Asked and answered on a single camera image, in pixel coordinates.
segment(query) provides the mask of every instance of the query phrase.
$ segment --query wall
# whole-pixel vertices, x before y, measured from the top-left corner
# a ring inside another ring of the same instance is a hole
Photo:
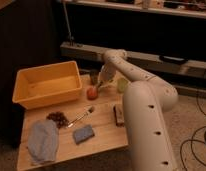
[[[23,118],[23,109],[11,102],[17,70],[58,61],[52,2],[16,0],[0,10],[0,135],[11,143]]]

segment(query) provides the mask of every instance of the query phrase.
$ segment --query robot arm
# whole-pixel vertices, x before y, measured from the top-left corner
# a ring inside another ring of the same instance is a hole
[[[176,170],[162,111],[174,106],[177,91],[160,77],[125,61],[126,56],[124,50],[106,51],[100,80],[109,81],[118,70],[131,81],[123,95],[123,110],[133,168]]]

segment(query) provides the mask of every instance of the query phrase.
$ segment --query brush bristles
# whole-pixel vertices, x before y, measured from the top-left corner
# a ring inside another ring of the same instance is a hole
[[[95,110],[94,106],[91,106],[91,107],[88,109],[88,112],[92,113],[94,110]]]

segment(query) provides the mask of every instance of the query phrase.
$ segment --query wooden tabletop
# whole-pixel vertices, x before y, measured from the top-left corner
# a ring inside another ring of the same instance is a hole
[[[101,87],[99,97],[96,100],[90,101],[86,98],[86,90],[90,86],[90,77],[89,75],[82,75],[83,89],[78,100],[26,111],[17,169],[22,171],[44,166],[31,165],[27,143],[32,124],[37,120],[44,120],[51,112],[64,112],[67,119],[72,121],[77,116],[83,114],[90,106],[95,107],[91,115],[83,118],[71,128],[62,128],[59,130],[59,147],[56,154],[56,161],[49,164],[127,146],[128,142],[125,127],[116,126],[113,113],[113,106],[120,104],[122,99],[122,94],[118,93],[116,88],[118,77],[119,76],[116,76],[112,83]],[[87,124],[92,126],[95,136],[76,145],[72,138],[72,132]]]

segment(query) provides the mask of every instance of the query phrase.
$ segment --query gray cloth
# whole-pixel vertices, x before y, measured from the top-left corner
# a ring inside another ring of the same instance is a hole
[[[52,120],[37,121],[32,125],[28,150],[32,164],[55,161],[58,148],[58,128]]]

